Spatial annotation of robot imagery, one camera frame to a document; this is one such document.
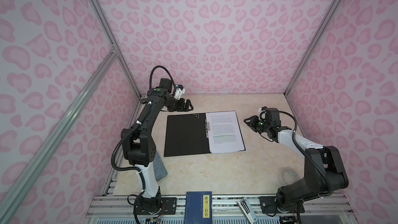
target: table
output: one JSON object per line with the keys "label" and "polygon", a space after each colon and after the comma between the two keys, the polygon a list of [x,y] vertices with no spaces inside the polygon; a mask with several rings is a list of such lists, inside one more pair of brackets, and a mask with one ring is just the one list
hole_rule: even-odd
{"label": "table", "polygon": [[[152,137],[168,172],[168,176],[158,182],[162,195],[185,195],[187,191],[212,191],[215,195],[275,194],[281,186],[278,173],[282,168],[291,167],[303,177],[303,158],[284,145],[263,139],[243,122],[258,115],[258,108],[264,106],[292,113],[283,94],[184,94],[183,98],[190,99],[194,107],[188,114],[236,111],[246,151],[163,157],[167,116],[187,112],[160,112]],[[280,114],[280,118],[282,126],[294,127],[289,116]],[[125,160],[123,167],[128,166]],[[113,195],[138,193],[136,171],[120,172]]]}

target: printed document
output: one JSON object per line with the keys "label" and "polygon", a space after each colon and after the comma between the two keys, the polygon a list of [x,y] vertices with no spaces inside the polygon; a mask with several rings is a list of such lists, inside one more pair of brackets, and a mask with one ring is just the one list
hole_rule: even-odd
{"label": "printed document", "polygon": [[211,153],[245,150],[235,111],[207,112],[206,122]]}

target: blue book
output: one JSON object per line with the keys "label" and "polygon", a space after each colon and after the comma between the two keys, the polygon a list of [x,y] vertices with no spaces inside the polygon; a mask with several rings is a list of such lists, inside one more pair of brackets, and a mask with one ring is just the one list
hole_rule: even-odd
{"label": "blue book", "polygon": [[184,224],[212,224],[211,191],[187,192]]}

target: heart patterned wallpaper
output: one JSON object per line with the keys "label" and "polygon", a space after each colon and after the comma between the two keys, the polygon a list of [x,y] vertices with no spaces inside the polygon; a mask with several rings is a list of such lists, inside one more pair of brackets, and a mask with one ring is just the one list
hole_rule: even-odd
{"label": "heart patterned wallpaper", "polygon": [[0,201],[109,51],[87,0],[0,0]]}
{"label": "heart patterned wallpaper", "polygon": [[10,224],[82,223],[137,100],[115,61]]}
{"label": "heart patterned wallpaper", "polygon": [[285,91],[331,0],[99,1],[141,93],[155,65],[187,93],[268,93]]}
{"label": "heart patterned wallpaper", "polygon": [[397,25],[397,0],[344,0],[288,97],[307,137],[340,150],[361,224],[398,219]]}

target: tape roll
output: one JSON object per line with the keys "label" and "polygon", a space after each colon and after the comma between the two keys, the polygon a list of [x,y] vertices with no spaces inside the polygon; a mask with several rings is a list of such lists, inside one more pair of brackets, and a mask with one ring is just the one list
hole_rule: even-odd
{"label": "tape roll", "polygon": [[300,180],[299,174],[290,167],[282,168],[278,174],[278,181],[281,186],[287,186]]}

